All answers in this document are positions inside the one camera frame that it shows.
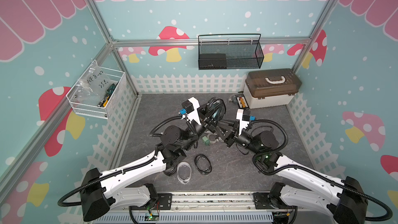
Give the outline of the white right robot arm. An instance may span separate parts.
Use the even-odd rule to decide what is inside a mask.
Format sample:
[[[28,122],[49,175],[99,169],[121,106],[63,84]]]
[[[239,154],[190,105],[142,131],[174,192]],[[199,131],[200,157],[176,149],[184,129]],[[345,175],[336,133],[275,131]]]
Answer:
[[[284,141],[279,143],[273,130],[250,135],[249,130],[255,123],[259,121],[222,121],[217,124],[216,131],[228,146],[236,144],[252,152],[252,162],[259,173],[284,177],[305,187],[299,190],[275,183],[268,195],[271,205],[276,208],[281,205],[308,208],[333,217],[339,224],[371,221],[366,215],[371,197],[363,192],[356,179],[327,176],[293,161],[281,153],[289,141],[283,127],[272,120],[265,120],[269,127],[282,133]]]

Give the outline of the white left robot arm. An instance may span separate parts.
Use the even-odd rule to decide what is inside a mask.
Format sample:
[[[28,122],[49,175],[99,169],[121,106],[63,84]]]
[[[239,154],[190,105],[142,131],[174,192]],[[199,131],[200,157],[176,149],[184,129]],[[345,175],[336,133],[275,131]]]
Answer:
[[[121,205],[155,207],[159,197],[153,184],[144,184],[137,193],[128,196],[124,195],[124,188],[152,174],[170,169],[176,171],[177,165],[186,157],[185,152],[196,146],[202,134],[214,128],[225,112],[208,107],[191,113],[182,110],[150,131],[150,137],[161,140],[150,154],[116,169],[89,170],[75,190],[80,195],[77,205],[82,207],[83,220],[96,220]]]

